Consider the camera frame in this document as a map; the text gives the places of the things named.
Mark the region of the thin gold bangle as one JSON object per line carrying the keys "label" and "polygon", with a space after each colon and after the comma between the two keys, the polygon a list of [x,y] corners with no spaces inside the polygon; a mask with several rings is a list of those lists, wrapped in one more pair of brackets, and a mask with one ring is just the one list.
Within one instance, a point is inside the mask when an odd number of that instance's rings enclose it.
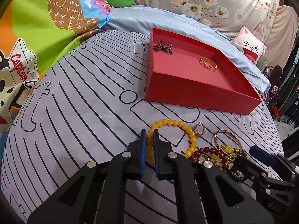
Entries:
{"label": "thin gold bangle", "polygon": [[217,130],[214,135],[213,135],[213,141],[215,146],[220,149],[221,146],[219,144],[219,136],[224,135],[227,139],[229,139],[231,142],[233,142],[237,146],[237,154],[242,154],[243,153],[243,148],[241,145],[240,140],[230,131],[228,130]]}

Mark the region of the small gold earring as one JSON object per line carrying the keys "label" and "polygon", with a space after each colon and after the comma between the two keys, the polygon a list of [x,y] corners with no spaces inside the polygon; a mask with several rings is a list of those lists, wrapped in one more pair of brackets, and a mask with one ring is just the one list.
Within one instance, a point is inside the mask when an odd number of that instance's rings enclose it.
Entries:
{"label": "small gold earring", "polygon": [[200,122],[194,125],[193,131],[197,137],[201,137],[205,134],[205,127],[204,125]]}

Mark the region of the wide gold chain bangle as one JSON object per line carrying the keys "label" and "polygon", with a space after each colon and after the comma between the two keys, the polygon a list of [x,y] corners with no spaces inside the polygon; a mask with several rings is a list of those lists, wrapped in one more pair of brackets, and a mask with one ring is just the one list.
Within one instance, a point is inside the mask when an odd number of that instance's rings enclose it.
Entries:
{"label": "wide gold chain bangle", "polygon": [[217,69],[217,65],[209,58],[201,57],[199,63],[208,70],[215,71]]}

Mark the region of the dark beaded bow ornament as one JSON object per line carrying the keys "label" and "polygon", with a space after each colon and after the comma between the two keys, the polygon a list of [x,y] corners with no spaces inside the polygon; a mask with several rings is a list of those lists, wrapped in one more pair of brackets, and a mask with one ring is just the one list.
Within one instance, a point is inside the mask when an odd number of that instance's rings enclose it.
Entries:
{"label": "dark beaded bow ornament", "polygon": [[164,51],[169,54],[173,54],[173,47],[170,43],[164,43],[163,41],[159,41],[157,45],[153,46],[154,51]]}

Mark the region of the dark red chair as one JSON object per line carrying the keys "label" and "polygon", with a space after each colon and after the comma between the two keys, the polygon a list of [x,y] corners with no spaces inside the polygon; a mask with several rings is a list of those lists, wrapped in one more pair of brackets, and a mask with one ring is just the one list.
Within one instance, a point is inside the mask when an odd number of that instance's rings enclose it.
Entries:
{"label": "dark red chair", "polygon": [[282,74],[283,70],[280,66],[277,65],[272,69],[269,75],[269,82],[271,83],[271,86],[274,86],[279,81]]}

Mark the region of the pink cartoon face cushion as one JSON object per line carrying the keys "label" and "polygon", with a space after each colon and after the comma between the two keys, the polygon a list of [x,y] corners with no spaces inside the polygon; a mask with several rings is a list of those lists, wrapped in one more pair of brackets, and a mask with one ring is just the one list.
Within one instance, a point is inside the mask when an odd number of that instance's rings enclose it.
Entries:
{"label": "pink cartoon face cushion", "polygon": [[244,25],[237,36],[231,40],[231,43],[254,65],[257,65],[259,58],[267,49]]}

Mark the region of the red cardboard tray box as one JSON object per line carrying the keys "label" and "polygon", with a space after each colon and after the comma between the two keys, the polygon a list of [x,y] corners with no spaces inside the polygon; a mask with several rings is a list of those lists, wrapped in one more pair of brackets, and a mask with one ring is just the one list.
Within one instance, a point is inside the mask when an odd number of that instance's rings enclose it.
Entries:
{"label": "red cardboard tray box", "polygon": [[[170,43],[173,54],[153,49]],[[211,59],[215,71],[199,63]],[[152,28],[147,60],[146,100],[173,105],[250,114],[261,98],[243,73],[220,50],[193,38]]]}

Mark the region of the grey floral bedsheet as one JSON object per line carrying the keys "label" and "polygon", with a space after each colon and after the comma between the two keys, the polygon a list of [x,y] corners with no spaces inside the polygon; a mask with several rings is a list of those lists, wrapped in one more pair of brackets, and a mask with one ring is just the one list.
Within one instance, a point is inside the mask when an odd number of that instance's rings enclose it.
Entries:
{"label": "grey floral bedsheet", "polygon": [[134,0],[184,14],[233,39],[244,25],[267,47],[257,67],[284,68],[295,44],[298,15],[283,0]]}

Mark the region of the light blue pillow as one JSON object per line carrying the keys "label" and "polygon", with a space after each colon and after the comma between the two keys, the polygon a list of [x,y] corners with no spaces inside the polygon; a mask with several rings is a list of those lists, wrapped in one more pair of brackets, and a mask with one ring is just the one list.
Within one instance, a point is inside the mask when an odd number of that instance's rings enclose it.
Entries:
{"label": "light blue pillow", "polygon": [[262,93],[270,90],[269,80],[231,44],[227,36],[186,15],[140,5],[113,8],[111,14],[112,17],[102,30],[131,31],[150,35],[154,27],[196,39],[223,52],[257,90]]}

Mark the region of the colourful monkey cartoon blanket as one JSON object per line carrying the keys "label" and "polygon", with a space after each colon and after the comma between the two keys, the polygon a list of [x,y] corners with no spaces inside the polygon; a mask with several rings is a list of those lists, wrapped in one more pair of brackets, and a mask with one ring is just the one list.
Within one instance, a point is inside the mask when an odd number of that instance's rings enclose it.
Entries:
{"label": "colourful monkey cartoon blanket", "polygon": [[1,0],[1,134],[46,71],[110,17],[107,0]]}

